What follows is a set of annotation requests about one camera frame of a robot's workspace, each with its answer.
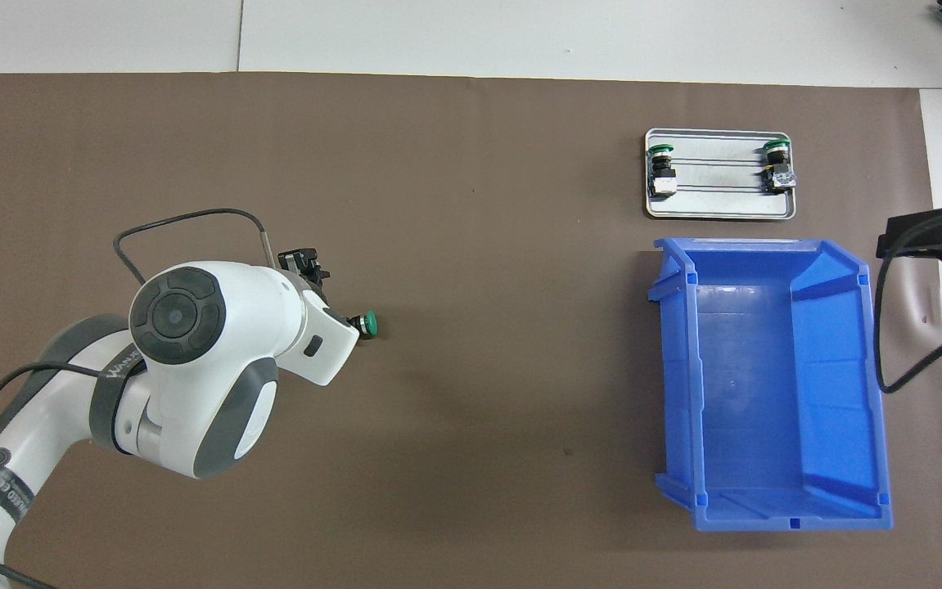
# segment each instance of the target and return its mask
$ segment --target white robotic arm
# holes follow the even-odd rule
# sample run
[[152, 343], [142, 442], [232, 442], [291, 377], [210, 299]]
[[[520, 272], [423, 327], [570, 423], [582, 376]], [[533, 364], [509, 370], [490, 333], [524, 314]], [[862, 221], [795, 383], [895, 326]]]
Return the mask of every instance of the white robotic arm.
[[[214, 476], [264, 431], [277, 369], [328, 384], [356, 340], [376, 335], [371, 312], [347, 320], [328, 308], [320, 291], [328, 275], [312, 250], [287, 256], [294, 254], [311, 264], [292, 264], [294, 272], [236, 262], [174, 266], [142, 285], [127, 321], [92, 317], [56, 336], [41, 362], [71, 368], [34, 372], [0, 416], [0, 563], [11, 531], [71, 444], [92, 438], [179, 474]], [[77, 369], [85, 373], [70, 371]], [[7, 586], [0, 574], [0, 588]]]

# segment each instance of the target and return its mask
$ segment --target round gray button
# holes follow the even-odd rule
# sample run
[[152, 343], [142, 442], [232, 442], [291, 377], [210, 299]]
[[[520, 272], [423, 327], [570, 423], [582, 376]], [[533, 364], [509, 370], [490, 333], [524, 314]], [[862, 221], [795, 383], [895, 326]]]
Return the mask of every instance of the round gray button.
[[161, 297], [152, 313], [154, 330], [166, 338], [186, 335], [194, 327], [197, 318], [197, 306], [193, 299], [179, 292]]

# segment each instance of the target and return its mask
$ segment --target metal tray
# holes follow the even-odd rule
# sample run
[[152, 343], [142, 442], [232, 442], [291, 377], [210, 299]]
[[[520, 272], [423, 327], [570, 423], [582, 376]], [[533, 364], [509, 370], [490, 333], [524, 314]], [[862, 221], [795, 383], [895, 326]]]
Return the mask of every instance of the metal tray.
[[[646, 212], [653, 217], [784, 221], [795, 216], [796, 189], [766, 191], [759, 172], [766, 165], [762, 145], [790, 138], [771, 131], [650, 129], [644, 138], [644, 167], [650, 174], [650, 146], [670, 144], [670, 165], [677, 171], [678, 191], [654, 197], [646, 182]], [[793, 145], [789, 148], [795, 163]]]

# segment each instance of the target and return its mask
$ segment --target blue container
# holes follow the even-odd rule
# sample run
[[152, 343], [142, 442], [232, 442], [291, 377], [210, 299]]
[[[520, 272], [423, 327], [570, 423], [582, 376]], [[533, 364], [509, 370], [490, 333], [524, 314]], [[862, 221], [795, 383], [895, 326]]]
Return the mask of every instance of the blue container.
[[656, 246], [664, 495], [701, 530], [893, 527], [867, 264], [819, 240]]

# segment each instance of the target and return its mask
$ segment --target brown mat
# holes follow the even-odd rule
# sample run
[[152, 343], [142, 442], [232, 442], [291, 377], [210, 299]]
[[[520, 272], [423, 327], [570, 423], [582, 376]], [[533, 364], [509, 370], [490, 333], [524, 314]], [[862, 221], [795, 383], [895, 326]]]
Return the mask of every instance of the brown mat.
[[[650, 127], [795, 139], [788, 223], [642, 213]], [[327, 74], [0, 75], [0, 375], [124, 313], [123, 228], [240, 206], [318, 247], [382, 338], [287, 376], [256, 450], [191, 481], [79, 444], [7, 558], [64, 587], [942, 587], [942, 362], [886, 399], [896, 528], [699, 533], [662, 498], [659, 237], [829, 238], [873, 256], [931, 206], [918, 92]], [[211, 219], [145, 272], [256, 263]], [[894, 270], [890, 373], [942, 340], [935, 262]]]

